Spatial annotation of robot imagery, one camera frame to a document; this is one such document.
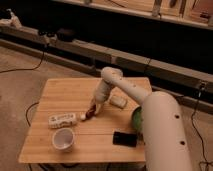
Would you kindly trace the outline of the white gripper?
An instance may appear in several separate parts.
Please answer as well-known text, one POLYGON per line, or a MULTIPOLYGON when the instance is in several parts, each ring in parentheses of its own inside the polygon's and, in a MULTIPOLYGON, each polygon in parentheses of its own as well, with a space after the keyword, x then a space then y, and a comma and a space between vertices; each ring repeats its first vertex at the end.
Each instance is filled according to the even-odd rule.
POLYGON ((114 88, 113 85, 107 83, 104 80, 101 80, 99 85, 97 86, 95 92, 94 92, 94 98, 95 101, 97 102, 95 104, 95 115, 99 114, 102 108, 102 104, 105 101, 108 100, 110 93, 112 91, 112 89, 114 88))

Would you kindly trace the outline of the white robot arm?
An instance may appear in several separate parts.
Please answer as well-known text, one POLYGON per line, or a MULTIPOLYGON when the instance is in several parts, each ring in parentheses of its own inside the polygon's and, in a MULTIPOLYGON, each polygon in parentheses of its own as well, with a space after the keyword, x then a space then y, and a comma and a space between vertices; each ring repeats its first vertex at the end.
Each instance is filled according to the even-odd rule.
POLYGON ((128 81, 120 69, 104 67, 94 91, 95 113, 101 111, 114 87, 142 107, 142 131, 148 171, 193 171, 182 112, 177 100, 164 91, 147 91, 128 81))

